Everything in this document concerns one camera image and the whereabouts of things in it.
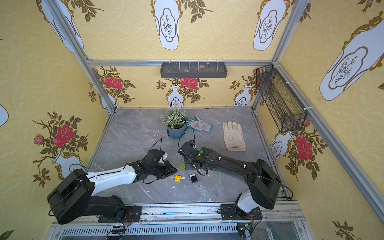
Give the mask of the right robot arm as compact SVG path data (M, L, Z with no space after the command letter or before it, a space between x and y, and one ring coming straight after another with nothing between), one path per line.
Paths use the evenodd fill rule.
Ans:
M192 169L225 173L245 183L252 199L259 206L272 210L278 198L282 181L264 160L240 161L209 149L194 148L192 141L184 143L178 153Z

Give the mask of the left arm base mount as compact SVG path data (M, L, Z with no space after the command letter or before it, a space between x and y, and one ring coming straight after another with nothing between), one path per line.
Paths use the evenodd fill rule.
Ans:
M99 216L98 223L123 223L132 224L140 221L142 206L126 206L115 218Z

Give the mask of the black lego brick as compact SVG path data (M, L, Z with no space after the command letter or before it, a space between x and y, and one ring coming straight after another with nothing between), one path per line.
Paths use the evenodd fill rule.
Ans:
M196 174L192 174L192 175L190 175L190 180L192 183L197 183L198 177L196 176Z

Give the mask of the yellow lego brick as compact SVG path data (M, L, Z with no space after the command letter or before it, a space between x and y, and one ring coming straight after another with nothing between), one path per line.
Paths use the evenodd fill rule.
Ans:
M182 180L181 176L175 176L175 182L180 183Z

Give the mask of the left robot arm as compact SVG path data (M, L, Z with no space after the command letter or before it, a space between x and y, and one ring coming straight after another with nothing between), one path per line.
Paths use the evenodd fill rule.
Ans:
M48 195L49 216L54 216L60 225L84 216L100 216L101 223L137 223L141 206L126 206L119 196L100 197L98 194L120 185L144 181L148 176L162 180L177 173L166 158L164 151L152 149L142 160L121 168L89 173L74 170Z

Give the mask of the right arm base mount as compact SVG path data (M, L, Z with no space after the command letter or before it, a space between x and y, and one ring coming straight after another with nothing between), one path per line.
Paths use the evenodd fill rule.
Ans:
M260 212L260 208L257 207L251 210L250 213L246 213L241 210L239 207L231 204L222 204L220 208L217 210L217 213L221 215L222 220L224 221L255 221L261 220L262 213Z

